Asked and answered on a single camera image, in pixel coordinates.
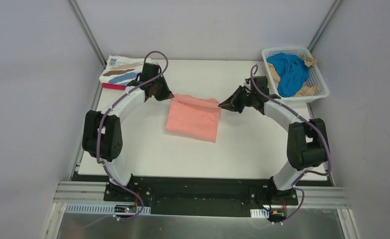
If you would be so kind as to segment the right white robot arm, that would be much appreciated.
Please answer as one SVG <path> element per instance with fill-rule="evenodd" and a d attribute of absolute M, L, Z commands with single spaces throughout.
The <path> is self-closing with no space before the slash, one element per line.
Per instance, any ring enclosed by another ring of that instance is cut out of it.
<path fill-rule="evenodd" d="M 245 80 L 226 100 L 218 105 L 224 110 L 242 113 L 252 107 L 277 122 L 286 130 L 287 162 L 271 177 L 265 190 L 267 200 L 281 199 L 294 190 L 295 184 L 313 168 L 328 161 L 329 146 L 322 119 L 305 119 L 285 105 L 279 96 L 270 94 L 265 76 Z"/>

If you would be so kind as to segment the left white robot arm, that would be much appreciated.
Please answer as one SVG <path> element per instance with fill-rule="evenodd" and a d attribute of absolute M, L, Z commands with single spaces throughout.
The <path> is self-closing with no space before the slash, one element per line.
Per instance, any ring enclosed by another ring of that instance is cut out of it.
<path fill-rule="evenodd" d="M 164 70 L 154 63 L 145 63 L 142 72 L 130 82 L 123 94 L 101 111 L 89 110 L 85 115 L 82 148 L 101 165 L 109 181 L 127 186 L 132 173 L 126 164 L 122 124 L 149 98 L 157 101 L 174 97 Z"/>

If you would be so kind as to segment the pink t shirt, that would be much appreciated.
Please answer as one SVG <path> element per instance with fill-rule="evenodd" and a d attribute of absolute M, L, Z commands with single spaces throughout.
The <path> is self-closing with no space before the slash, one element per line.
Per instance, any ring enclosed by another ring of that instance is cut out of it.
<path fill-rule="evenodd" d="M 221 108 L 214 99 L 174 95 L 165 129 L 171 133 L 216 142 Z"/>

